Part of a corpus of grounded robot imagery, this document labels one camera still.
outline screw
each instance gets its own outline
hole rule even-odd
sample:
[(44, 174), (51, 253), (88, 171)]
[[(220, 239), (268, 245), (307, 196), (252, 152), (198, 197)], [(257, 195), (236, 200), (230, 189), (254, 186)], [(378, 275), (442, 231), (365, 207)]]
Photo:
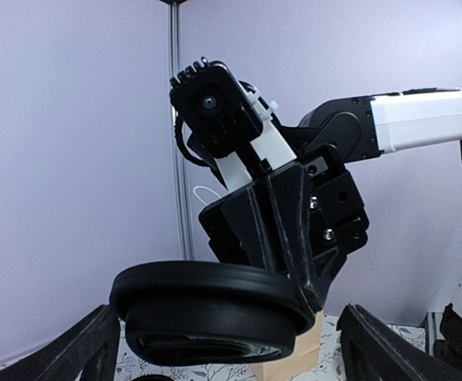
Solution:
[(323, 232), (323, 240), (331, 242), (335, 238), (335, 232), (332, 229), (327, 229)]
[(318, 173), (318, 167), (316, 167), (315, 165), (310, 165), (309, 166), (309, 173), (311, 175), (315, 175), (316, 173)]
[(316, 196), (310, 198), (310, 208), (312, 210), (316, 209), (319, 206), (319, 200)]
[(357, 239), (364, 235), (364, 229), (357, 227), (353, 230), (352, 235)]
[(217, 105), (217, 99), (213, 95), (207, 95), (202, 100), (202, 106), (207, 110), (212, 110)]

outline table surface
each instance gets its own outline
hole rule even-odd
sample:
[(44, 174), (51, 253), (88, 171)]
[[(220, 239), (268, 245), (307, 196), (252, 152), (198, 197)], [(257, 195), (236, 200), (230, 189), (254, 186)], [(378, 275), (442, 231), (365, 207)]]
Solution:
[[(342, 363), (340, 333), (336, 331), (338, 317), (323, 319), (321, 349), (318, 366), (289, 381), (345, 381)], [(414, 346), (425, 350), (425, 330), (405, 326), (390, 325), (396, 333)], [(20, 359), (0, 364), (0, 370)], [(247, 365), (211, 364), (184, 368), (162, 368), (151, 365), (136, 357), (125, 343), (124, 323), (121, 323), (120, 348), (118, 350), (115, 381), (132, 381), (140, 375), (161, 374), (175, 381), (257, 381)]]

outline metal pole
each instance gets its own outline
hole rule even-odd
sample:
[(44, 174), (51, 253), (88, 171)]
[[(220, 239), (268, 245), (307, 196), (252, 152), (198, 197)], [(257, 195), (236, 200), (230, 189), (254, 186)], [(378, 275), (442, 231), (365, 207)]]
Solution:
[[(173, 2), (169, 6), (169, 76), (174, 77), (180, 71), (180, 4)], [(177, 113), (171, 108), (171, 126), (175, 125)], [(175, 176), (176, 212), (180, 245), (185, 260), (195, 260), (194, 236), (191, 224), (190, 192), (187, 181), (187, 162), (176, 147), (175, 138), (171, 138), (173, 168)]]

